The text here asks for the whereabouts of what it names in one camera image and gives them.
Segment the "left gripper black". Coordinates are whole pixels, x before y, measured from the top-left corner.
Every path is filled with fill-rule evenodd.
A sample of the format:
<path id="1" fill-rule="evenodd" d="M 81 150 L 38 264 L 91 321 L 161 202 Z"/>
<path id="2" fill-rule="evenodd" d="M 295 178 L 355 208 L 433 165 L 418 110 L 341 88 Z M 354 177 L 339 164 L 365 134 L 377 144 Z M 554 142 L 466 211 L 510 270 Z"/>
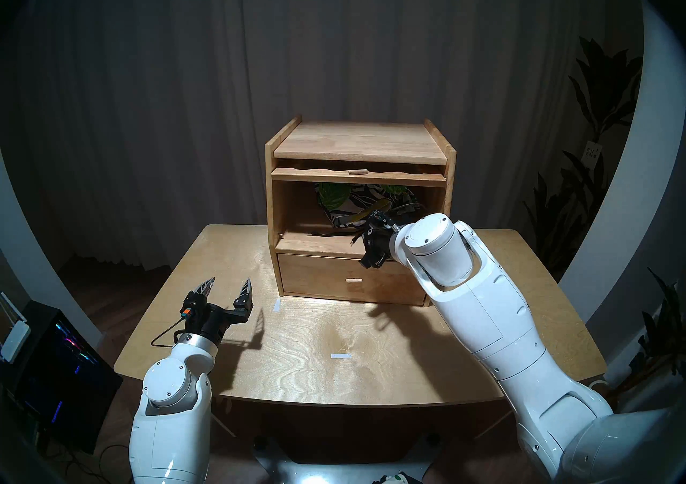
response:
<path id="1" fill-rule="evenodd" d="M 182 337 L 184 334 L 195 334 L 209 340 L 218 348 L 231 325 L 246 323 L 249 320 L 253 309 L 250 277 L 241 287 L 232 310 L 207 305 L 214 283 L 215 278 L 212 277 L 188 292 L 180 309 L 180 320 L 184 321 L 185 327 L 176 331 L 176 343 L 187 342 L 185 337 Z"/>

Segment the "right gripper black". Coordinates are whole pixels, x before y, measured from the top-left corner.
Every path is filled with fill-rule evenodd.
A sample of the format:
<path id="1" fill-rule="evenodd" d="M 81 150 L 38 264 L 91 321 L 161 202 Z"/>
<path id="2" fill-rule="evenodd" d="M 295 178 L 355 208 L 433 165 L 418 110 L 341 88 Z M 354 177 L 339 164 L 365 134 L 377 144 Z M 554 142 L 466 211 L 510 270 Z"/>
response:
<path id="1" fill-rule="evenodd" d="M 392 236 L 399 226 L 389 215 L 368 215 L 363 228 L 363 258 L 391 258 Z"/>

